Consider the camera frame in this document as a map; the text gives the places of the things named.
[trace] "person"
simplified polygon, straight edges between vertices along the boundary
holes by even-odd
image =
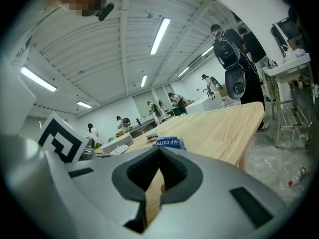
[[[94,15],[104,9],[106,0],[30,0],[10,26],[8,34],[1,41],[0,51],[0,132],[19,133],[23,118],[28,115],[35,102],[35,96],[20,79],[21,68],[28,56],[32,35],[36,29],[39,17],[47,10],[61,7],[71,13],[81,16]],[[14,128],[8,111],[16,110],[16,104],[25,104],[23,109],[16,111],[16,117],[21,118]]]
[[[174,100],[174,102],[177,104],[177,107],[180,109],[180,112],[182,114],[187,114],[187,111],[185,108],[185,104],[187,104],[187,100],[185,97],[181,95],[173,94],[171,92],[168,94],[168,97]]]
[[[122,129],[123,133],[127,133],[131,125],[130,120],[128,118],[122,119],[120,116],[117,116],[116,120],[120,123],[118,129]]]
[[[207,82],[207,88],[210,88],[213,93],[218,91],[217,84],[214,84],[210,77],[203,74],[201,78]]]
[[[156,125],[162,124],[162,120],[160,118],[160,111],[157,109],[157,106],[151,102],[148,102],[149,114],[153,116]]]
[[[259,80],[264,83],[264,87],[267,93],[266,101],[270,102],[274,90],[271,87],[271,84],[267,82],[265,74],[263,72],[263,67],[265,65],[265,61],[267,60],[266,52],[253,32],[248,33],[248,30],[244,27],[241,27],[238,32],[244,41],[247,49],[247,54],[250,54],[256,66]]]
[[[96,128],[94,128],[91,123],[88,124],[88,128],[89,128],[87,131],[88,137],[93,138],[95,142],[99,142],[100,136],[99,136],[99,133],[97,132]]]
[[[218,24],[214,24],[210,27],[211,33],[215,36],[215,39],[224,38],[227,41],[233,43],[241,51],[241,56],[239,63],[246,68],[248,66],[248,71],[245,71],[246,77],[246,90],[244,95],[241,97],[240,101],[242,104],[261,102],[265,109],[265,101],[263,91],[259,83],[259,77],[255,71],[254,65],[252,64],[252,56],[245,55],[247,53],[246,46],[243,39],[234,29],[228,29],[223,31]],[[269,127],[268,122],[261,122],[257,130],[266,129]]]
[[[161,100],[159,100],[159,107],[163,111],[163,113],[165,114],[166,118],[168,118],[168,114],[166,112],[167,108]]]

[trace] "plastic bottle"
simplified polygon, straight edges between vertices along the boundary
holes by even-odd
[[[288,183],[289,186],[293,186],[296,185],[301,178],[303,178],[303,176],[306,173],[306,169],[303,167],[298,173],[296,173],[293,177],[293,179]]]

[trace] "fluorescent light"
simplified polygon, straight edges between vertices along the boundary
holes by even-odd
[[[49,91],[52,91],[52,92],[56,91],[56,87],[55,86],[49,84],[45,80],[43,80],[40,77],[36,76],[33,72],[31,72],[30,70],[26,69],[25,67],[21,68],[21,73],[23,75],[27,76],[29,79],[35,81],[37,84],[45,87]]]
[[[146,81],[146,78],[147,78],[147,77],[148,77],[147,75],[144,75],[144,76],[143,76],[141,88],[144,87],[145,81]]]
[[[152,49],[151,49],[151,55],[154,55],[157,52],[158,47],[160,45],[160,41],[163,38],[169,23],[170,23],[169,18],[163,18],[163,20],[161,21],[161,25],[159,27],[158,34],[156,35],[155,41],[154,41]]]
[[[206,50],[202,56],[205,56],[208,52],[210,52],[212,50],[213,46],[211,46],[208,50]]]
[[[182,72],[180,73],[179,77],[182,76],[182,74],[185,73],[188,69],[189,69],[189,67],[187,67],[184,71],[182,71]]]
[[[81,101],[77,102],[77,104],[80,105],[80,106],[84,106],[85,108],[92,108],[92,106],[87,105],[87,104],[85,104],[85,103],[83,103]]]

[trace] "white ceiling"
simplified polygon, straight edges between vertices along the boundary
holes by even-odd
[[[50,92],[22,76],[36,105],[78,116],[150,87],[177,79],[213,37],[210,26],[234,23],[215,0],[108,0],[114,10],[102,22],[58,8],[45,12],[32,37],[26,66],[57,87]],[[153,18],[147,11],[153,10]],[[170,25],[155,55],[150,55],[161,19]],[[142,76],[148,75],[140,87]]]

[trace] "light wood tabletop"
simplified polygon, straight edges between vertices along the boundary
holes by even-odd
[[[233,165],[246,167],[246,150],[264,118],[264,107],[260,102],[213,110],[200,114],[173,117],[154,128],[159,137],[177,136],[183,139],[187,151],[216,158]],[[150,147],[146,135],[134,139],[125,154]],[[150,223],[160,210],[160,187],[164,183],[157,172],[146,192],[147,220]]]

